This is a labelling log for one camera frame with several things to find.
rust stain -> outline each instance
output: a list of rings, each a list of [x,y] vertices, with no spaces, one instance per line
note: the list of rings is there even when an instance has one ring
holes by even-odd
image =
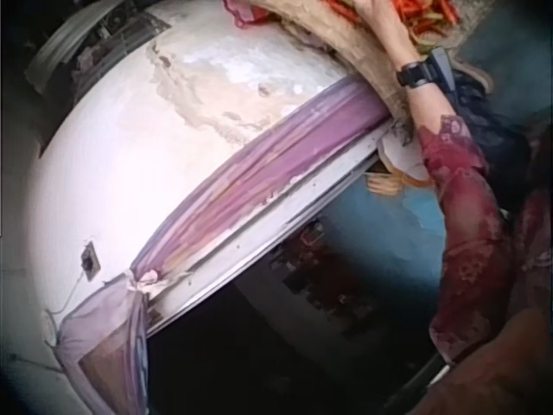
[[[223,112],[223,116],[231,119],[232,121],[242,121],[242,118],[234,112],[225,111]]]
[[[163,62],[163,65],[165,67],[170,67],[171,66],[171,61],[168,59],[168,57],[159,55],[159,59],[160,59],[161,62]]]
[[[267,87],[263,85],[259,85],[257,87],[257,93],[259,93],[260,97],[268,97],[270,95],[270,92],[267,89]]]

hand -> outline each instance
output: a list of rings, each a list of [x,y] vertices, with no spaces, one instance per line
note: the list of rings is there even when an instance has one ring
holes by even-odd
[[[391,0],[354,0],[353,4],[380,40],[397,70],[422,60]]]

dark floor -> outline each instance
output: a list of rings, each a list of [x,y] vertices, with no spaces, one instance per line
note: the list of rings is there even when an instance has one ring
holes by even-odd
[[[275,333],[234,285],[149,339],[163,414],[347,413],[346,392]]]

red floral sleeve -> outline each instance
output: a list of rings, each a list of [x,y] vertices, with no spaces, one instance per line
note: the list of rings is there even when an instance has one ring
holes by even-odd
[[[436,135],[419,131],[446,226],[438,311],[430,336],[448,363],[458,363],[503,326],[513,277],[487,165],[461,117],[443,117]]]

person's arm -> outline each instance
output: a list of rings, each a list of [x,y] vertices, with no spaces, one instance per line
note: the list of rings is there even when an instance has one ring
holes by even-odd
[[[408,63],[423,60],[390,0],[356,0],[355,7],[384,46],[397,71]],[[442,116],[455,115],[453,107],[436,84],[407,88],[407,96],[416,127],[424,126],[437,134]]]
[[[396,70],[422,57],[391,0],[356,0],[355,7]],[[436,84],[407,88],[411,116],[434,179],[446,228],[438,311],[430,336],[449,364],[462,361],[499,332],[512,287],[509,246],[487,163],[463,119]]]

